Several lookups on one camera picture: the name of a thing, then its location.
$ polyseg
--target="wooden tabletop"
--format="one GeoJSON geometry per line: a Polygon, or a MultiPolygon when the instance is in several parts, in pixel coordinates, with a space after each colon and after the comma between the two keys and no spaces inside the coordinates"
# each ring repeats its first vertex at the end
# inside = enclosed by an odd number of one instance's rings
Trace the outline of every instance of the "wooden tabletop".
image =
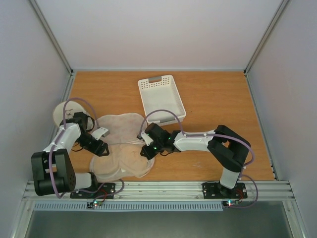
{"type": "MultiPolygon", "coordinates": [[[[187,132],[215,129],[226,125],[253,148],[256,160],[245,170],[255,180],[273,180],[262,134],[242,72],[78,72],[70,97],[90,102],[98,117],[123,113],[144,114],[138,80],[171,74],[176,82],[187,115],[183,121],[187,132]]],[[[91,113],[86,105],[79,102],[91,113]]],[[[163,127],[178,130],[178,124],[163,127]]],[[[76,172],[89,171],[92,154],[72,152],[76,172]]],[[[143,178],[125,180],[219,180],[222,166],[211,153],[185,151],[167,157],[157,155],[155,165],[143,178]]]]}

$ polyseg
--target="beige cloth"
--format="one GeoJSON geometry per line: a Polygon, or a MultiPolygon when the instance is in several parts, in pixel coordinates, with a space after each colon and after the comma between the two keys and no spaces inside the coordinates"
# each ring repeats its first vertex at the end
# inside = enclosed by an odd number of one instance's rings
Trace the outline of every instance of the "beige cloth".
{"type": "Polygon", "coordinates": [[[110,135],[101,138],[108,144],[110,154],[93,156],[90,162],[90,171],[99,182],[127,176],[141,178],[150,171],[154,159],[140,155],[144,143],[136,139],[142,121],[143,117],[136,113],[106,115],[98,119],[100,126],[110,130],[110,135]]]}

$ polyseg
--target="wire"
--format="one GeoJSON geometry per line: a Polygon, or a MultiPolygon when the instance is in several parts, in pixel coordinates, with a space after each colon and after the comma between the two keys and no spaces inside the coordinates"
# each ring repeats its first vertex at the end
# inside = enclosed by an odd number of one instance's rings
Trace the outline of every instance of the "wire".
{"type": "Polygon", "coordinates": [[[91,129],[86,130],[86,131],[87,131],[87,132],[91,132],[91,131],[94,129],[94,127],[95,127],[95,120],[94,120],[91,116],[88,116],[88,118],[90,118],[91,121],[93,122],[93,126],[91,127],[91,129]]]}
{"type": "Polygon", "coordinates": [[[169,152],[169,153],[167,153],[167,154],[162,154],[163,152],[160,152],[160,155],[162,155],[162,156],[168,156],[169,154],[171,154],[172,152],[169,152]]]}
{"type": "Polygon", "coordinates": [[[239,189],[236,189],[236,193],[238,193],[240,195],[240,199],[238,200],[239,201],[239,204],[243,201],[243,193],[241,190],[239,189]]]}
{"type": "MultiPolygon", "coordinates": [[[[122,183],[121,188],[120,188],[118,191],[116,191],[116,192],[109,193],[107,196],[113,196],[113,195],[116,195],[116,194],[118,194],[118,193],[120,193],[120,192],[123,191],[124,186],[125,186],[124,181],[123,181],[122,179],[119,179],[119,181],[122,183]]],[[[102,197],[104,197],[104,195],[100,195],[100,196],[98,196],[98,197],[95,197],[94,200],[93,200],[93,203],[94,203],[97,199],[102,198],[102,197]]]]}
{"type": "Polygon", "coordinates": [[[180,130],[181,130],[182,132],[184,132],[183,125],[182,125],[182,123],[180,122],[179,118],[177,117],[177,115],[176,115],[175,113],[173,113],[173,112],[171,112],[171,111],[169,111],[169,110],[165,110],[165,109],[158,109],[158,110],[155,110],[155,111],[153,111],[153,112],[150,112],[150,113],[147,114],[147,116],[143,119],[143,122],[142,122],[141,127],[140,127],[140,130],[139,130],[139,136],[141,136],[142,128],[143,128],[143,125],[144,125],[144,123],[146,122],[147,118],[148,118],[150,115],[152,115],[152,114],[154,114],[154,113],[157,113],[157,112],[166,112],[166,113],[172,114],[172,115],[175,117],[175,119],[178,121],[180,130]]]}
{"type": "MultiPolygon", "coordinates": [[[[182,132],[183,135],[186,135],[186,136],[188,136],[188,137],[204,136],[203,134],[186,134],[186,132],[185,132],[184,129],[183,129],[182,122],[179,120],[179,118],[177,117],[177,115],[176,115],[175,113],[173,113],[173,112],[171,112],[171,111],[169,111],[169,110],[165,110],[165,109],[158,109],[158,110],[155,110],[155,111],[153,111],[153,112],[150,112],[150,113],[144,118],[144,120],[143,120],[143,122],[142,122],[142,124],[141,124],[140,130],[139,130],[139,136],[141,136],[142,128],[143,128],[143,125],[144,125],[145,121],[147,120],[147,118],[148,118],[150,115],[152,115],[152,114],[154,114],[154,113],[157,113],[157,112],[167,112],[167,113],[172,114],[172,115],[175,117],[175,119],[178,121],[180,130],[181,130],[181,132],[182,132]]],[[[251,148],[247,143],[245,143],[244,141],[242,141],[242,140],[240,140],[240,139],[238,139],[238,138],[232,137],[232,136],[221,135],[221,134],[215,134],[215,133],[207,134],[207,136],[221,137],[221,138],[225,138],[225,139],[229,139],[229,140],[234,140],[234,141],[236,141],[236,142],[238,142],[238,143],[244,145],[244,146],[250,151],[252,157],[251,157],[251,160],[250,160],[250,161],[246,162],[246,163],[243,165],[243,167],[245,167],[245,166],[247,166],[247,165],[253,163],[253,161],[255,160],[255,157],[256,157],[256,156],[255,156],[255,154],[254,154],[254,151],[253,151],[252,148],[251,148]]]]}
{"type": "Polygon", "coordinates": [[[91,110],[93,111],[94,117],[96,118],[97,128],[100,128],[99,122],[98,122],[98,120],[97,120],[97,114],[96,114],[95,109],[93,108],[93,106],[91,106],[91,104],[90,104],[89,102],[87,102],[85,99],[82,99],[82,98],[70,98],[70,99],[68,99],[68,100],[65,102],[64,107],[63,107],[63,124],[64,124],[64,128],[66,129],[66,117],[65,117],[66,105],[67,105],[70,101],[74,101],[74,100],[82,101],[82,102],[86,103],[86,104],[91,108],[91,110]]]}
{"type": "Polygon", "coordinates": [[[228,207],[228,208],[237,208],[237,209],[250,208],[250,207],[254,206],[254,204],[258,201],[258,198],[259,198],[259,189],[258,189],[258,186],[257,186],[256,182],[255,182],[250,176],[248,176],[248,175],[242,175],[242,177],[248,178],[248,179],[251,180],[252,183],[254,184],[254,187],[256,188],[256,193],[257,193],[255,200],[254,200],[253,203],[251,203],[250,205],[244,206],[244,207],[240,207],[240,206],[225,206],[225,207],[228,207]]]}
{"type": "Polygon", "coordinates": [[[105,199],[107,198],[107,192],[106,191],[104,191],[103,189],[101,189],[101,192],[104,192],[105,193],[105,197],[104,197],[104,199],[103,199],[103,201],[101,202],[101,203],[104,203],[104,201],[105,201],[105,199]]]}
{"type": "Polygon", "coordinates": [[[78,149],[78,150],[73,150],[73,149],[71,149],[72,151],[74,151],[74,152],[78,152],[78,151],[81,151],[81,150],[83,150],[84,149],[84,147],[81,147],[80,149],[78,149]]]}
{"type": "Polygon", "coordinates": [[[104,184],[105,184],[105,182],[103,182],[103,183],[97,188],[96,191],[89,191],[89,190],[85,190],[85,189],[79,189],[79,190],[77,190],[77,191],[94,194],[94,193],[97,193],[97,192],[104,186],[104,184]]]}
{"type": "Polygon", "coordinates": [[[52,156],[53,156],[53,151],[54,151],[55,145],[57,145],[58,141],[60,140],[60,138],[63,136],[64,133],[65,133],[65,129],[63,129],[60,132],[60,134],[57,136],[56,140],[54,141],[54,144],[52,144],[52,146],[51,146],[50,153],[49,153],[50,177],[51,177],[51,182],[52,182],[52,187],[53,187],[54,193],[55,193],[56,197],[58,197],[58,198],[62,198],[65,195],[65,192],[62,193],[61,195],[58,193],[58,189],[57,189],[56,184],[55,184],[54,173],[53,173],[52,156]]]}
{"type": "Polygon", "coordinates": [[[93,108],[93,106],[91,106],[90,103],[88,103],[86,100],[82,99],[82,98],[70,98],[68,99],[65,104],[64,104],[64,107],[63,107],[63,125],[64,125],[64,128],[61,130],[60,134],[57,136],[56,140],[54,141],[54,143],[52,144],[51,146],[51,149],[50,149],[50,152],[49,152],[49,171],[50,171],[50,177],[51,177],[51,182],[52,182],[52,187],[53,187],[53,190],[54,190],[54,193],[56,195],[57,198],[62,198],[66,192],[62,193],[61,195],[58,193],[58,189],[56,187],[56,183],[55,183],[55,179],[54,179],[54,173],[53,173],[53,165],[52,165],[52,157],[53,157],[53,151],[54,151],[54,148],[55,148],[55,145],[58,144],[59,140],[61,139],[61,137],[63,136],[63,134],[65,133],[65,130],[66,130],[66,117],[65,117],[65,110],[66,110],[66,105],[68,104],[68,102],[70,101],[74,101],[74,100],[79,100],[79,101],[82,101],[82,102],[85,102],[90,108],[91,110],[93,111],[93,114],[95,116],[95,118],[97,118],[97,114],[96,114],[96,111],[95,109],[93,108]]]}

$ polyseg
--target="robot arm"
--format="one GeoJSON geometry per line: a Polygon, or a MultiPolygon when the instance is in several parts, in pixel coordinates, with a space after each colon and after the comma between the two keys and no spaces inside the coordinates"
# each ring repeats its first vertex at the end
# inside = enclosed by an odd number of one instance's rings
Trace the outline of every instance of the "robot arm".
{"type": "Polygon", "coordinates": [[[88,116],[75,113],[66,120],[66,129],[61,125],[53,142],[43,151],[34,153],[31,157],[35,192],[39,196],[54,194],[49,174],[49,153],[54,145],[52,164],[54,181],[59,192],[71,192],[80,188],[97,188],[97,179],[93,173],[75,173],[71,165],[69,153],[75,142],[84,149],[98,156],[109,155],[108,145],[100,140],[108,133],[106,128],[99,128],[92,134],[87,132],[88,116]]]}
{"type": "Polygon", "coordinates": [[[178,130],[170,134],[157,124],[151,123],[141,134],[146,143],[142,147],[141,155],[150,160],[164,151],[168,153],[186,150],[211,152],[223,166],[219,189],[222,194],[226,194],[235,187],[249,150],[239,142],[217,135],[231,136],[250,145],[248,141],[224,125],[219,125],[217,129],[207,132],[183,134],[178,130]]]}

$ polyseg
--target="basket handle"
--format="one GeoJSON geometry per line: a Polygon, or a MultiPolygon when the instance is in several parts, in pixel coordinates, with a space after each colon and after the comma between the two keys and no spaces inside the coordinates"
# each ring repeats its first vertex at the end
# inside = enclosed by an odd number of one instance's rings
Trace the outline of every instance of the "basket handle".
{"type": "Polygon", "coordinates": [[[162,81],[162,76],[148,78],[149,83],[160,82],[162,81]]]}

